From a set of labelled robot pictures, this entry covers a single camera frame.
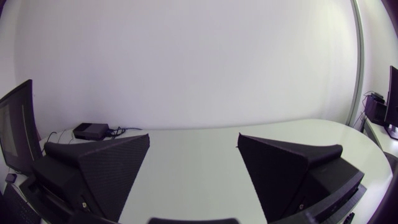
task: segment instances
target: monitor screen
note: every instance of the monitor screen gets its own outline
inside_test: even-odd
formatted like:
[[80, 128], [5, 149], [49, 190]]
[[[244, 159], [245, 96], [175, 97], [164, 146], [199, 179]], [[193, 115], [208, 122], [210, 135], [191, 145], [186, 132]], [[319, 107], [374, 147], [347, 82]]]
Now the monitor screen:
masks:
[[0, 147], [6, 164], [29, 175], [31, 164], [42, 157], [33, 114], [32, 80], [0, 100]]
[[390, 87], [385, 122], [398, 127], [398, 69], [390, 66]]

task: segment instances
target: keyboard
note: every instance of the keyboard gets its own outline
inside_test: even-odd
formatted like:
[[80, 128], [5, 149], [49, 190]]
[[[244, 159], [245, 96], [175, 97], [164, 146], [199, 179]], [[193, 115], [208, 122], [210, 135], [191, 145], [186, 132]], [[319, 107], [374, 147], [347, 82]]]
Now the keyboard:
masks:
[[38, 214], [27, 204], [27, 202], [18, 194], [15, 186], [7, 184], [3, 194], [4, 201], [7, 207], [12, 212], [12, 218], [15, 223], [20, 224], [39, 224], [41, 218]]

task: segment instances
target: curved desk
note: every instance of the curved desk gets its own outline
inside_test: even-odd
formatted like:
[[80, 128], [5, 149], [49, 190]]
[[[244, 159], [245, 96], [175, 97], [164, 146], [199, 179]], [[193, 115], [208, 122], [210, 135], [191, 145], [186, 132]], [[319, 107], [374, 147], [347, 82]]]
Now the curved desk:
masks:
[[[240, 223], [266, 223], [236, 148], [239, 133], [316, 146], [341, 144], [342, 158], [365, 173], [361, 183], [367, 191], [353, 209], [356, 214], [353, 223], [368, 222], [392, 179], [387, 159], [369, 138], [331, 121], [306, 119], [220, 129], [129, 130], [122, 137], [146, 133], [150, 148], [124, 206], [121, 223], [147, 223], [152, 217], [178, 220], [234, 217]], [[50, 141], [56, 142], [59, 137], [53, 136]], [[70, 140], [71, 131], [65, 131], [60, 143], [67, 144]], [[86, 141], [75, 139], [71, 143], [78, 142]]]

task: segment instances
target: small black router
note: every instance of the small black router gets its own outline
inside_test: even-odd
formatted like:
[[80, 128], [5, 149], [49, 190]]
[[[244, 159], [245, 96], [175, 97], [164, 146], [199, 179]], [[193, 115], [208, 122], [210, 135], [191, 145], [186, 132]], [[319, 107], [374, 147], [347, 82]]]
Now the small black router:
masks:
[[108, 124], [81, 123], [73, 130], [77, 139], [100, 141], [106, 137]]

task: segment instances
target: black box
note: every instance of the black box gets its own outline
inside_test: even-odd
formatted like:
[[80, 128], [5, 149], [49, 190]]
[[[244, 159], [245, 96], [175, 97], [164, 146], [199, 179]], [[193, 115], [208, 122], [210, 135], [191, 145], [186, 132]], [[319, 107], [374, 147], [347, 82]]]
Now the black box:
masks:
[[375, 96], [368, 96], [366, 99], [365, 114], [372, 123], [384, 126], [387, 106], [382, 102], [384, 100], [380, 101]]
[[73, 130], [77, 139], [100, 141], [105, 138], [108, 124], [81, 123]]

